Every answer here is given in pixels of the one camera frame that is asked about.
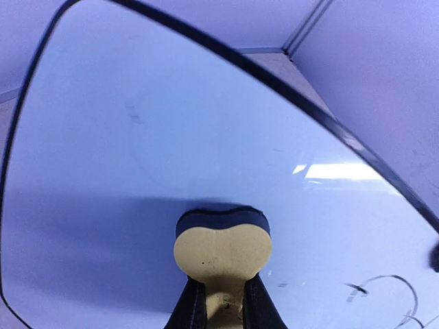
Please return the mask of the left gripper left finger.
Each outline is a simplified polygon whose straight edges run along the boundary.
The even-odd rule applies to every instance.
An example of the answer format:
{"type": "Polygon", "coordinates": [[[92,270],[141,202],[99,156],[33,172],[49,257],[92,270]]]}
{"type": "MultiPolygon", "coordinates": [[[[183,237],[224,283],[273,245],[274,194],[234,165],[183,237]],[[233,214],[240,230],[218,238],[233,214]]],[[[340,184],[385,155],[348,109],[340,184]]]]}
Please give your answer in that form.
{"type": "Polygon", "coordinates": [[[206,325],[205,285],[188,277],[164,329],[205,329],[206,325]]]}

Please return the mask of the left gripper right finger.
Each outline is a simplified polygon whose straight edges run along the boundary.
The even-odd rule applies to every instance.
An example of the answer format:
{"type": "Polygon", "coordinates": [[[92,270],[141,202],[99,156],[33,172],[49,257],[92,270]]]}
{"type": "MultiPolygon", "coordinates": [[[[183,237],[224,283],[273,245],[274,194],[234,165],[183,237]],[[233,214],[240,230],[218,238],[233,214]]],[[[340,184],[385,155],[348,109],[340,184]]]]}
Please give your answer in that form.
{"type": "Polygon", "coordinates": [[[285,327],[259,274],[244,285],[243,325],[246,329],[281,329],[285,327]]]}

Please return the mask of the yellow black sponge eraser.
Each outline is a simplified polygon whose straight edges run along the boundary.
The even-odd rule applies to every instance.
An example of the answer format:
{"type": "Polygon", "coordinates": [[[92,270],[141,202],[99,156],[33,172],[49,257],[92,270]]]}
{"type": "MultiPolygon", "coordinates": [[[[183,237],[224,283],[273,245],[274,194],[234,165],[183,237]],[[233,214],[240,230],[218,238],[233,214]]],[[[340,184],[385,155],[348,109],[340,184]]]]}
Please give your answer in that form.
{"type": "Polygon", "coordinates": [[[205,285],[206,328],[244,327],[244,285],[271,253],[268,220],[250,206],[193,209],[176,224],[174,259],[187,277],[205,285]]]}

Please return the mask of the white whiteboard black frame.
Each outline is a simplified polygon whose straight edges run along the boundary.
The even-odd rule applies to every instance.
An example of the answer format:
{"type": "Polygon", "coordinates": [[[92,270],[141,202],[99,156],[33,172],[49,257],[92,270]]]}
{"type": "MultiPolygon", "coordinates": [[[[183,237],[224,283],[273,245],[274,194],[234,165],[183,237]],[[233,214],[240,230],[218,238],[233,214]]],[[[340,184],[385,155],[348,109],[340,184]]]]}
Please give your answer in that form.
{"type": "Polygon", "coordinates": [[[164,328],[189,210],[250,206],[284,328],[437,328],[438,218],[333,117],[138,1],[67,1],[16,103],[1,299],[26,328],[164,328]]]}

